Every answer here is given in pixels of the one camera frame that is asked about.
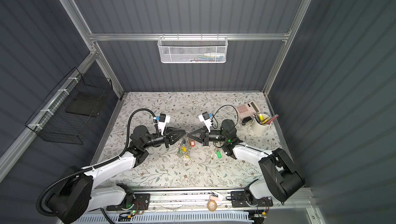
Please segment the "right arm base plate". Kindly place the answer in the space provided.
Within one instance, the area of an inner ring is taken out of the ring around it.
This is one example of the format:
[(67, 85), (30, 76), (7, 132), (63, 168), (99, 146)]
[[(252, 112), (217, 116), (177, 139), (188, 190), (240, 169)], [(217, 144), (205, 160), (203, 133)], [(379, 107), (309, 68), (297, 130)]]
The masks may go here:
[(252, 194), (245, 191), (231, 191), (230, 196), (226, 197), (232, 203), (232, 207), (265, 207), (273, 206), (271, 197), (256, 199)]

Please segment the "keyring bunch with grey strap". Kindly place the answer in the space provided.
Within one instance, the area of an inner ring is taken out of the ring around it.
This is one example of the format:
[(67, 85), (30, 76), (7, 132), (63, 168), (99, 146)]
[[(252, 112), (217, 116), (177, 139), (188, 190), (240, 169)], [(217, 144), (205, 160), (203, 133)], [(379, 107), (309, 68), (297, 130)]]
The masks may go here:
[(196, 146), (195, 140), (189, 138), (187, 135), (185, 135), (179, 142), (178, 144), (178, 150), (176, 155), (184, 160), (187, 161), (190, 159), (190, 152), (192, 148)]

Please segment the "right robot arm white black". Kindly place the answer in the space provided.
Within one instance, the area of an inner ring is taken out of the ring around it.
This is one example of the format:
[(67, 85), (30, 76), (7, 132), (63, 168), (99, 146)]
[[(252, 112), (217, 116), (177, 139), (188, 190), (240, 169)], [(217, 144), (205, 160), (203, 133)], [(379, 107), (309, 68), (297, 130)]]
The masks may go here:
[(262, 150), (246, 144), (237, 136), (235, 123), (230, 119), (224, 120), (220, 129), (203, 127), (187, 136), (203, 146), (221, 143), (220, 148), (226, 156), (248, 162), (262, 171), (262, 180), (256, 179), (244, 188), (244, 198), (249, 204), (269, 197), (283, 204), (305, 185), (305, 179), (286, 151), (281, 148)]

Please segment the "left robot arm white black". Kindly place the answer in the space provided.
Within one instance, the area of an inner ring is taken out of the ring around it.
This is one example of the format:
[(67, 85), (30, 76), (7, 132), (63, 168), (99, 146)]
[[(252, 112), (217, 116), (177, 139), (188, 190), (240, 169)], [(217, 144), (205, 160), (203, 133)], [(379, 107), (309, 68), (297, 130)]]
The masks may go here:
[(41, 214), (56, 216), (70, 224), (85, 213), (109, 205), (132, 207), (134, 192), (125, 184), (102, 187), (101, 184), (117, 174), (142, 164), (148, 157), (148, 147), (175, 144), (186, 134), (179, 128), (165, 127), (150, 134), (146, 126), (138, 126), (130, 135), (125, 153), (108, 161), (84, 168), (70, 167), (62, 177), (51, 184), (36, 203)]

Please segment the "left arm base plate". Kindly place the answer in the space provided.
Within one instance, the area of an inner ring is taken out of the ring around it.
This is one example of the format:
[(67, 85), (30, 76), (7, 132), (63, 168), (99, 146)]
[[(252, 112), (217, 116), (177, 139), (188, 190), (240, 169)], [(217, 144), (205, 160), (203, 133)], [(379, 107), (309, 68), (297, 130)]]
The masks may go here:
[(150, 200), (150, 194), (127, 195), (121, 204), (107, 206), (106, 211), (145, 211), (149, 208)]

